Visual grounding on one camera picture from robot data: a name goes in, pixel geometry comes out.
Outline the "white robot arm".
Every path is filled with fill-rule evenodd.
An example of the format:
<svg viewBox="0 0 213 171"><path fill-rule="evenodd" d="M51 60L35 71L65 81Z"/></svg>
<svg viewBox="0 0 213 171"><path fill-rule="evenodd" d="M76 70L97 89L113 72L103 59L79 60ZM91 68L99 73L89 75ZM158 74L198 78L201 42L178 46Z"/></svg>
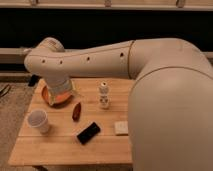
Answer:
<svg viewBox="0 0 213 171"><path fill-rule="evenodd" d="M72 77L125 78L133 171L213 171L213 66L178 38L131 40L67 52L48 37L24 60L52 96Z"/></svg>

